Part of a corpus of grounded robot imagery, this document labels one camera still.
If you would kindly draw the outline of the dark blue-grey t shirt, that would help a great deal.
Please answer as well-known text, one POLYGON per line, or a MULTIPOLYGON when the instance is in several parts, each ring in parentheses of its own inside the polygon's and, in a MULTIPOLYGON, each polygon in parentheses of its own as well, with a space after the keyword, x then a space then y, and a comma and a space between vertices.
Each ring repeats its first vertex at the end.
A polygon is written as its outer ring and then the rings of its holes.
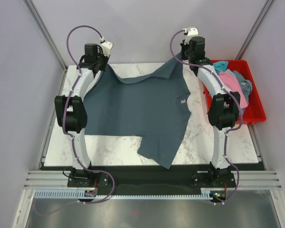
POLYGON ((85 95, 87 135, 140 136, 138 153, 169 169, 184 138, 190 91, 172 58, 154 72, 121 78, 107 66, 85 95))

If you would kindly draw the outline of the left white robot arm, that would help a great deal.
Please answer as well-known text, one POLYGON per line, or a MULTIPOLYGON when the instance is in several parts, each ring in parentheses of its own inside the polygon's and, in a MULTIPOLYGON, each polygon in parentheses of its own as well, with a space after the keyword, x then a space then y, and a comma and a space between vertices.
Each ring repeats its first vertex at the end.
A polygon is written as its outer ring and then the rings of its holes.
POLYGON ((68 136, 72 149, 73 163, 70 179, 78 178, 85 187, 93 185, 95 176, 87 171, 91 168, 85 141, 87 113, 84 97, 91 83, 105 70, 113 44, 103 41, 98 44, 85 44, 85 54, 80 58, 75 72, 75 81, 69 91, 54 99, 57 123, 68 136))

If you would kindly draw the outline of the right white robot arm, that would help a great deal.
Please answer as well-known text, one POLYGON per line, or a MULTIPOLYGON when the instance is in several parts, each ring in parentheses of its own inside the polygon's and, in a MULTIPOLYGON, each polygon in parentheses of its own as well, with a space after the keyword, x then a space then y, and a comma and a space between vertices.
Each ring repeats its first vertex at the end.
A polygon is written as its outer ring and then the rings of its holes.
POLYGON ((193 36, 184 39, 181 43, 181 59, 188 61, 187 65, 206 86, 212 97, 208 119, 214 131, 214 151, 208 181, 211 186, 219 187, 231 172, 231 164, 227 158, 228 138, 241 114, 240 94, 227 88, 216 73, 211 60, 205 57, 203 37, 193 36))

